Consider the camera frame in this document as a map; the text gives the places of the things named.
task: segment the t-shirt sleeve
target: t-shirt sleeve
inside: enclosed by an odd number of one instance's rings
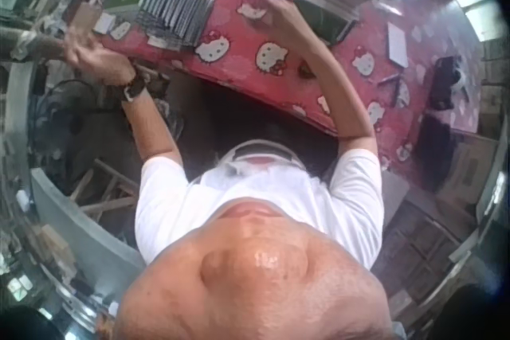
[[[370,269],[383,238],[384,204],[377,156],[365,149],[345,153],[336,165],[330,193],[335,210],[333,236]]]
[[[184,169],[167,157],[153,157],[143,164],[135,236],[146,263],[167,246],[168,214],[179,213],[188,185]]]

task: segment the hello kitty tablecloth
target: hello kitty tablecloth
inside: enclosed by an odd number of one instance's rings
[[[367,106],[383,169],[419,183],[419,170],[411,153],[424,113],[432,113],[456,129],[477,130],[481,45],[455,0],[392,0],[385,4],[361,5],[359,22],[331,50]],[[316,80],[298,76],[299,56],[257,33],[246,22],[246,18],[262,14],[259,0],[215,0],[194,53],[174,53],[149,45],[147,35],[136,26],[128,31],[118,27],[104,37],[103,43],[160,68],[176,68],[233,88],[334,135],[329,108]],[[405,32],[409,61],[402,72],[396,103],[395,87],[378,85],[402,71],[388,59],[388,22]],[[453,54],[464,57],[463,81],[469,98],[458,92],[452,111],[427,111],[434,63],[439,57]]]

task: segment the person's right hand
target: person's right hand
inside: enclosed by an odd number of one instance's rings
[[[127,85],[135,78],[129,59],[106,49],[91,34],[69,29],[64,46],[65,58],[73,67],[99,77],[106,85]]]
[[[266,32],[277,43],[303,56],[312,45],[319,44],[319,38],[313,33],[294,3],[287,0],[264,0],[268,12],[259,21],[250,24]]]

